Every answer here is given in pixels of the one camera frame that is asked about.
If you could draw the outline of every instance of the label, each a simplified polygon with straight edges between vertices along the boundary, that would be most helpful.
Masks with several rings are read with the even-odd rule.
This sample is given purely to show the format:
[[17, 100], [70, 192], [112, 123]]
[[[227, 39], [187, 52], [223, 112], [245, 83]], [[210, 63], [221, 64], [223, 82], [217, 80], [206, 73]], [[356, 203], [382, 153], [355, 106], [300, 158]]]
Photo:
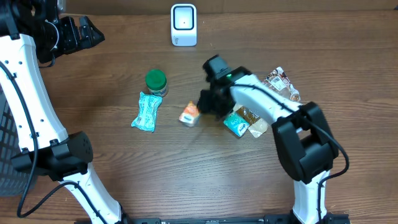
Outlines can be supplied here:
[[270, 84], [271, 84], [275, 89], [277, 89], [278, 91], [281, 91], [281, 90], [283, 90], [283, 89], [286, 87], [285, 83], [284, 83], [278, 76], [276, 76], [275, 78], [273, 78], [273, 79], [270, 81]]
[[244, 106], [238, 109], [236, 113], [239, 114], [249, 124], [254, 124], [258, 120], [260, 120], [260, 116], [258, 116], [255, 112], [245, 108]]
[[241, 137], [250, 126], [248, 122], [235, 112], [228, 115], [224, 120], [224, 124], [239, 137]]
[[164, 86], [163, 89], [161, 89], [161, 90], [151, 90], [149, 87], [148, 87], [148, 90], [149, 90], [153, 95], [155, 95], [155, 96], [161, 96], [161, 97], [163, 97], [163, 96], [165, 96], [165, 95], [167, 94], [167, 92], [169, 91], [169, 87], [168, 87], [167, 84], [166, 84], [166, 86]]

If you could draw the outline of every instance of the wood grain surface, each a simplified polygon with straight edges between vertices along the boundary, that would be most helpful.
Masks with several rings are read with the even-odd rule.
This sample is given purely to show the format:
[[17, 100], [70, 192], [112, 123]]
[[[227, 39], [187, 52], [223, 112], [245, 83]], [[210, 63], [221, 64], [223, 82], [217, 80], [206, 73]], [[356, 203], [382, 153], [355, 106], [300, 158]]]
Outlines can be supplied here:
[[[282, 66], [325, 113], [351, 169], [328, 181], [326, 207], [352, 223], [398, 219], [398, 13], [296, 12], [198, 16], [198, 45], [173, 47], [169, 16], [91, 16], [105, 34], [97, 47], [57, 59], [42, 76], [69, 133], [84, 130], [95, 169], [132, 217], [248, 217], [288, 213], [293, 181], [279, 164], [271, 131], [241, 139], [212, 116], [194, 128], [178, 116], [208, 88], [202, 64], [220, 54], [259, 77]], [[131, 128], [145, 74], [162, 69], [170, 91], [156, 130]], [[332, 172], [344, 166], [340, 155]], [[57, 183], [41, 177], [24, 210]], [[88, 218], [65, 189], [28, 220], [19, 197], [0, 198], [0, 223], [73, 223]]]
[[176, 3], [198, 13], [393, 10], [396, 0], [68, 0], [67, 13], [90, 15], [170, 14]]

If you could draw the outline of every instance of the black basket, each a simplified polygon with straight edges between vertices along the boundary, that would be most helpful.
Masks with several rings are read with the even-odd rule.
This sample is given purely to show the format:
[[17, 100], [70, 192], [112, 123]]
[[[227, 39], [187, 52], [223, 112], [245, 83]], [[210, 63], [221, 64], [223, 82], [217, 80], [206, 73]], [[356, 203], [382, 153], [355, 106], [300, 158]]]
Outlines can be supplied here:
[[[11, 165], [10, 158], [20, 153], [18, 134], [6, 96], [0, 88], [0, 196], [15, 196], [23, 192], [29, 174], [17, 172]], [[30, 185], [33, 188], [35, 176]]]

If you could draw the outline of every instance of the plastic packaging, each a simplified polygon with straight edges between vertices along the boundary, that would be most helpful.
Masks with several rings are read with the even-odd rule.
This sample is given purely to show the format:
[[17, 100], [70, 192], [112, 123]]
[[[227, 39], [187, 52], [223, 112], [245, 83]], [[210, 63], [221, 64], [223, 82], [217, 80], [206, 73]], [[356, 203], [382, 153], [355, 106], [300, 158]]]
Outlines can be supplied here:
[[282, 67], [277, 67], [263, 81], [266, 87], [274, 90], [279, 95], [292, 100], [300, 101], [300, 93], [297, 91], [290, 80], [287, 78]]
[[239, 137], [241, 137], [250, 126], [247, 121], [235, 112], [232, 112], [226, 117], [224, 124]]
[[137, 118], [131, 123], [132, 127], [137, 127], [143, 131], [155, 131], [157, 109], [162, 103], [162, 97], [139, 95], [139, 112]]
[[250, 124], [248, 130], [255, 138], [260, 137], [264, 132], [268, 130], [269, 125], [266, 123], [266, 121], [260, 118], [260, 116], [258, 116], [252, 110], [238, 104], [234, 106], [233, 110]]
[[180, 115], [179, 120], [187, 125], [188, 127], [194, 127], [194, 125], [198, 122], [200, 117], [199, 109], [192, 101], [189, 101], [187, 107], [185, 107], [184, 111]]

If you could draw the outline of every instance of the small jar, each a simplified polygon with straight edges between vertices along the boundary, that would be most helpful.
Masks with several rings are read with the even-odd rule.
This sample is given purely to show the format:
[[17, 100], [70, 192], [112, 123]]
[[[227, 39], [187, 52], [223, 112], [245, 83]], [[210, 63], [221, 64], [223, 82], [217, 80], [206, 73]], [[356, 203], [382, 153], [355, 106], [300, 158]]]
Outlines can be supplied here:
[[155, 96], [165, 96], [169, 92], [167, 79], [164, 72], [159, 69], [153, 69], [145, 77], [148, 90]]

